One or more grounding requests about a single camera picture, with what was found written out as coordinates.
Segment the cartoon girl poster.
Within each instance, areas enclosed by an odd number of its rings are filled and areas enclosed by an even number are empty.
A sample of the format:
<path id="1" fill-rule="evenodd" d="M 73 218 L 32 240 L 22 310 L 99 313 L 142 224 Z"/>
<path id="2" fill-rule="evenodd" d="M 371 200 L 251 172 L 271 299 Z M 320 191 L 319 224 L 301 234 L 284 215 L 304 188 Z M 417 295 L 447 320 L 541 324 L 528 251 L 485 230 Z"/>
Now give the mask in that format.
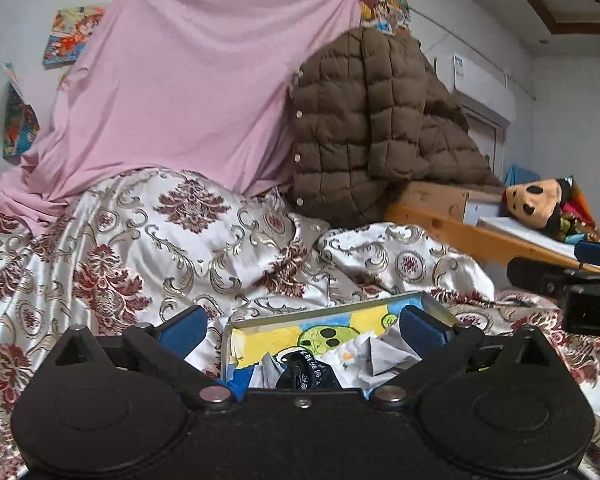
<path id="1" fill-rule="evenodd" d="M 60 9 L 53 20 L 42 65 L 51 67 L 74 63 L 85 49 L 104 12 L 105 4 Z"/>

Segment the brown quilted jacket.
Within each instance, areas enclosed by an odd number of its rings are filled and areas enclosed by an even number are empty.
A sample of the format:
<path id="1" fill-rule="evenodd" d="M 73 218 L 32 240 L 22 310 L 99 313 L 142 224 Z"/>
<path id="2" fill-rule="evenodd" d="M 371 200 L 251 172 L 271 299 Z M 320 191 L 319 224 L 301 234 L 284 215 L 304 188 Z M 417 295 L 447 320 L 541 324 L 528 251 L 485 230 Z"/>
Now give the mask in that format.
<path id="1" fill-rule="evenodd" d="M 292 203 L 303 216 L 357 228 L 381 221 L 407 182 L 502 186 L 410 36 L 343 32 L 301 65 L 291 102 Z"/>

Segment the floral satin bedspread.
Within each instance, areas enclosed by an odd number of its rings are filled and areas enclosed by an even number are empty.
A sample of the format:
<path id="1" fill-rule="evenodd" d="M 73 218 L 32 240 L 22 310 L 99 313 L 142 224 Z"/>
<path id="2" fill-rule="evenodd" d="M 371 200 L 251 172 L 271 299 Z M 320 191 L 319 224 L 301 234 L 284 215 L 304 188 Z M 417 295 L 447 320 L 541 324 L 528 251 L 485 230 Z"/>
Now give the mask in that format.
<path id="1" fill-rule="evenodd" d="M 489 335 L 542 330 L 592 405 L 581 468 L 600 479 L 600 338 L 565 333 L 550 301 L 497 289 L 474 259 L 419 226 L 334 229 L 277 191 L 245 198 L 166 169 L 93 186 L 42 234 L 0 214 L 0 479 L 24 470 L 10 415 L 68 326 L 116 335 L 197 304 L 209 328 L 190 362 L 217 377 L 228 322 L 404 292 L 428 292 Z"/>

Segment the white air conditioner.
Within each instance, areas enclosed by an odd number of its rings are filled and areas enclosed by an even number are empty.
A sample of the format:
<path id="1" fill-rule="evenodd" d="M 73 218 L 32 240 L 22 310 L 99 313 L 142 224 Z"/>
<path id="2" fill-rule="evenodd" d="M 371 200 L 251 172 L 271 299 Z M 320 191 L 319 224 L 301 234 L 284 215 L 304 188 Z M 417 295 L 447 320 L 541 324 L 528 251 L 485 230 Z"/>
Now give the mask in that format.
<path id="1" fill-rule="evenodd" d="M 516 101 L 505 84 L 463 55 L 443 55 L 435 62 L 437 78 L 467 110 L 506 129 L 516 120 Z"/>

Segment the cartoon poster right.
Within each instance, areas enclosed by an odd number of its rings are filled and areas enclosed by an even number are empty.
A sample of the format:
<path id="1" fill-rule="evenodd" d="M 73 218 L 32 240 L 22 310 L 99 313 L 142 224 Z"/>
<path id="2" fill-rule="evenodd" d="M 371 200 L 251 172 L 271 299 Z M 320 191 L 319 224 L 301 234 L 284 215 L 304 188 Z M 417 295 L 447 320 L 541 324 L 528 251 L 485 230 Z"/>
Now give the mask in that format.
<path id="1" fill-rule="evenodd" d="M 386 35 L 411 35 L 411 8 L 407 0 L 358 0 L 361 25 Z"/>

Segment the colourful kite poster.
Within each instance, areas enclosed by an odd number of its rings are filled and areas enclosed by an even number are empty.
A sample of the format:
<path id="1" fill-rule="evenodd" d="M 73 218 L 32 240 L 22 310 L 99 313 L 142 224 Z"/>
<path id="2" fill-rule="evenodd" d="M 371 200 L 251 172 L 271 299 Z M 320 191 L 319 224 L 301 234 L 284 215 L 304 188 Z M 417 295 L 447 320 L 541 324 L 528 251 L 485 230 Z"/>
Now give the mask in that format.
<path id="1" fill-rule="evenodd" d="M 12 159 L 30 149 L 39 132 L 39 122 L 33 107 L 24 99 L 13 65 L 2 63 L 1 68 L 8 79 L 2 158 Z"/>

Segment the black fabric pouch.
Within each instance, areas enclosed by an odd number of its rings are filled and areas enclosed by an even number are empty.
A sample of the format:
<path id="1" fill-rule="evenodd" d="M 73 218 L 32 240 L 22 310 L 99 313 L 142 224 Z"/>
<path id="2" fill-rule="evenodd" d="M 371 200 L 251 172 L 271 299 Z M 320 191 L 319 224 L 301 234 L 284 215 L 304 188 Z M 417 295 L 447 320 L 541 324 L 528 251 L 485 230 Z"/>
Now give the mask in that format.
<path id="1" fill-rule="evenodd" d="M 281 357 L 283 374 L 276 388 L 283 390 L 339 390 L 340 382 L 333 369 L 309 352 L 299 349 Z"/>

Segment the grey blue cloth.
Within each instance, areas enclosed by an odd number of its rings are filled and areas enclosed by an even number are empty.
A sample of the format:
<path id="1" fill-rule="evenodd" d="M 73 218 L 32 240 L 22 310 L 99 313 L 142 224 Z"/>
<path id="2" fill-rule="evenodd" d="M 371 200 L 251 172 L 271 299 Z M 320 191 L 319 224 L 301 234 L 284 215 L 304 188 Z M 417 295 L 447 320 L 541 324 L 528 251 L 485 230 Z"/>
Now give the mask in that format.
<path id="1" fill-rule="evenodd" d="M 281 357 L 299 349 L 301 348 L 295 347 L 283 350 L 275 356 L 270 353 L 265 354 L 260 363 L 253 368 L 249 386 L 277 389 L 277 379 L 283 374 Z M 341 389 L 359 389 L 365 394 L 420 361 L 416 351 L 393 328 L 380 336 L 372 332 L 358 335 L 337 348 L 319 356 L 313 354 L 312 356 L 333 369 Z"/>

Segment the plush doll head toy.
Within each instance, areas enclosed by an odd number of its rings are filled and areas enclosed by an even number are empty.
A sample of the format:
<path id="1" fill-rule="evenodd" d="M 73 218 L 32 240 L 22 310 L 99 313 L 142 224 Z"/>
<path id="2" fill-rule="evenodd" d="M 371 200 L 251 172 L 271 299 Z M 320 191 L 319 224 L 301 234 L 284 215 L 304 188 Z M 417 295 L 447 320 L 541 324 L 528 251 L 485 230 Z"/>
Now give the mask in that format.
<path id="1" fill-rule="evenodd" d="M 591 208 L 573 176 L 507 186 L 502 202 L 524 226 L 553 240 L 600 242 Z"/>

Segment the metal tray with frog picture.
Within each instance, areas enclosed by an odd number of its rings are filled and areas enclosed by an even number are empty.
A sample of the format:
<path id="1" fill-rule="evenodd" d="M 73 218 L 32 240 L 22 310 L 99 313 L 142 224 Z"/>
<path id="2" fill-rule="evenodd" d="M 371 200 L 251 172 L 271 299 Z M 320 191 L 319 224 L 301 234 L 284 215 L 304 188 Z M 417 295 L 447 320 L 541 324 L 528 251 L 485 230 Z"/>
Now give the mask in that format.
<path id="1" fill-rule="evenodd" d="M 221 381 L 241 398 L 248 389 L 254 389 L 249 386 L 253 368 L 265 354 L 275 356 L 299 347 L 319 356 L 368 332 L 380 336 L 393 328 L 400 333 L 400 313 L 409 304 L 422 309 L 444 308 L 426 292 L 409 292 L 339 307 L 231 322 L 223 335 Z"/>

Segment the pink hanging sheet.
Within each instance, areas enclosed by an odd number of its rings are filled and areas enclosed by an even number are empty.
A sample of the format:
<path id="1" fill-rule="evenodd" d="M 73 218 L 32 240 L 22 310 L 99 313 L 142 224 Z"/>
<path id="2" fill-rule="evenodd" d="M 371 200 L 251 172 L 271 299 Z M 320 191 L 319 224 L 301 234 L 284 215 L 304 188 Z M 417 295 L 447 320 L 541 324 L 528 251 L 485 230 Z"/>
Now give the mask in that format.
<path id="1" fill-rule="evenodd" d="M 282 184 L 292 76 L 360 18 L 357 0 L 113 0 L 0 177 L 0 213 L 40 233 L 91 185 L 141 168 L 246 196 Z"/>

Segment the wooden bed frame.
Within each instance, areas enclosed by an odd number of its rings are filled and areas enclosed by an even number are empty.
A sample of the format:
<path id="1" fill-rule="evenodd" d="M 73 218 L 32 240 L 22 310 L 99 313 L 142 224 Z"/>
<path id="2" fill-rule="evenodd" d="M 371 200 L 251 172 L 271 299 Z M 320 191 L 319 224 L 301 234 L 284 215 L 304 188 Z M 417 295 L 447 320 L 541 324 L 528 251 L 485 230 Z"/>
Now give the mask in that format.
<path id="1" fill-rule="evenodd" d="M 552 252 L 549 249 L 526 242 L 500 232 L 469 226 L 463 222 L 429 214 L 403 205 L 391 205 L 385 214 L 385 220 L 396 224 L 414 224 L 421 226 L 439 242 L 451 245 L 480 263 L 495 262 L 507 266 L 515 257 L 530 258 L 556 266 L 567 268 L 585 268 L 600 272 L 592 264 L 578 263 L 573 258 Z"/>

